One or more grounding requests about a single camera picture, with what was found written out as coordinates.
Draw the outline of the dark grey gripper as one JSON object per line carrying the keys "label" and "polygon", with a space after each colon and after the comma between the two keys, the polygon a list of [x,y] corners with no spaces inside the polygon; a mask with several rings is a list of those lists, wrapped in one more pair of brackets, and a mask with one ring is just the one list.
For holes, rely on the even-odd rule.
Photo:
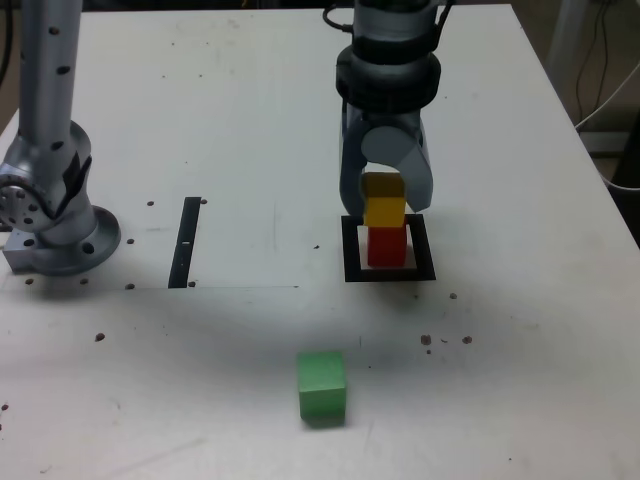
{"label": "dark grey gripper", "polygon": [[367,162],[393,168],[400,174],[407,204],[413,212],[421,212],[431,205],[433,174],[419,110],[379,114],[358,109],[344,101],[339,193],[344,208],[351,216],[364,215],[361,176]]}

